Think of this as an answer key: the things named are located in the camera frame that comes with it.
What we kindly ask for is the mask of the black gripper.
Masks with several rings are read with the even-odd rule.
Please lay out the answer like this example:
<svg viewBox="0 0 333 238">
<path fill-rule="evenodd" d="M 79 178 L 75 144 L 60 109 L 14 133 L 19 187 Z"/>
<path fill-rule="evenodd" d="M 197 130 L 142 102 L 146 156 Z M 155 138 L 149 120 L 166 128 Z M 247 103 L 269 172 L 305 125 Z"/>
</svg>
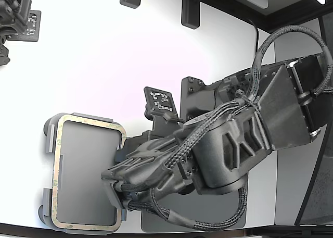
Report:
<svg viewBox="0 0 333 238">
<path fill-rule="evenodd" d="M 158 200 L 170 195 L 187 195 L 194 191 L 189 183 L 192 171 L 185 171 L 182 162 L 190 160 L 188 151 L 173 158 L 189 131 L 177 130 L 151 140 L 137 136 L 140 145 L 125 159 L 101 173 L 104 189 L 112 206 L 138 210 L 154 215 L 168 215 L 169 209 Z"/>
</svg>

